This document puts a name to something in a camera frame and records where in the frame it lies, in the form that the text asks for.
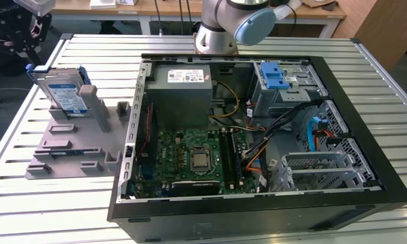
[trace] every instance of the gray robot arm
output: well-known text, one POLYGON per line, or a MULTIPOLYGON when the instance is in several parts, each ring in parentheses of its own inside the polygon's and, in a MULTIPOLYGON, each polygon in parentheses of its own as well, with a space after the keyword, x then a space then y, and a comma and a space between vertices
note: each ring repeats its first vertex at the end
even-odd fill
POLYGON ((257 44, 269 34, 276 17, 269 0, 204 0, 195 45, 199 53, 232 54, 236 42, 257 44))

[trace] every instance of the yellow wire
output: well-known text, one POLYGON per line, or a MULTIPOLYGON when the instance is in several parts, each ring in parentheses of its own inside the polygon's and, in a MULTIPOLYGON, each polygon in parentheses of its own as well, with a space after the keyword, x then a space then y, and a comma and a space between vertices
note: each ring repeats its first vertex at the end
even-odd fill
POLYGON ((228 116, 231 116, 232 114, 235 114, 235 112, 237 111, 237 108, 239 108, 239 100, 237 100, 237 96, 233 92, 233 90, 229 88, 229 86, 223 83, 221 81, 217 81, 217 83, 220 83, 228 90, 229 92, 232 93, 232 95, 235 96, 235 101, 236 101, 236 106, 235 106, 235 109, 232 112, 227 113, 227 114, 220 114, 220 115, 209 115, 209 118, 225 118, 228 116))

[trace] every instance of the sticker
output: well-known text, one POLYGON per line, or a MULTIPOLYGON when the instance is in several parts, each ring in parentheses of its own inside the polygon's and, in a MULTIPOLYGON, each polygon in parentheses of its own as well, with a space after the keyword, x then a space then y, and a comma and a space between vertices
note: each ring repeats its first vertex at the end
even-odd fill
POLYGON ((61 109, 69 113, 69 116, 80 117, 88 111, 82 98, 76 94, 74 84, 49 84, 52 96, 60 104, 61 109))
POLYGON ((247 109, 247 117, 253 117, 253 110, 252 109, 247 109))
POLYGON ((285 77, 285 81, 297 82, 297 78, 295 76, 285 77))
POLYGON ((117 11, 119 14, 137 14, 135 11, 117 11))
POLYGON ((265 178, 263 177, 263 175, 259 176, 259 182, 260 184, 265 187, 267 186, 267 180, 265 178))
POLYGON ((269 161, 268 167, 276 167, 276 164, 277 164, 277 160, 272 159, 269 161))
POLYGON ((168 83, 204 82, 204 70, 169 70, 168 83))

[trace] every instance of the motherboard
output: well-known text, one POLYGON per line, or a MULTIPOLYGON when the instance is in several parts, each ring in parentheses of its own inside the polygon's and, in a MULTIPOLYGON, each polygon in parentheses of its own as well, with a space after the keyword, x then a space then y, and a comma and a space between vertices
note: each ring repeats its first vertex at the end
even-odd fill
POLYGON ((247 148, 239 131, 159 131, 156 163, 143 167, 148 197, 253 193, 252 174, 243 174, 240 152, 247 148))

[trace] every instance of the wooden table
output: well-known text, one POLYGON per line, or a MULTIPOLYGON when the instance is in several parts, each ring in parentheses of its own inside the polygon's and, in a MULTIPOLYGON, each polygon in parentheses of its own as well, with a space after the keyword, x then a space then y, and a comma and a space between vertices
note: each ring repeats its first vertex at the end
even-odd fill
MULTIPOLYGON (((183 1, 184 21, 188 20, 187 3, 183 1)), ((115 9, 90 9, 90 0, 57 0, 52 10, 54 19, 74 20, 137 20, 140 21, 141 34, 149 35, 149 22, 157 21, 153 0, 139 0, 133 6, 117 5, 115 9)), ((161 21, 180 21, 179 0, 157 0, 161 21)), ((189 0, 189 12, 192 21, 200 21, 201 0, 189 0)), ((324 25, 320 38, 332 37, 339 21, 346 18, 344 12, 339 7, 334 11, 326 11, 320 7, 310 8, 302 5, 296 9, 297 24, 324 25)), ((276 23, 293 23, 293 15, 276 23)))

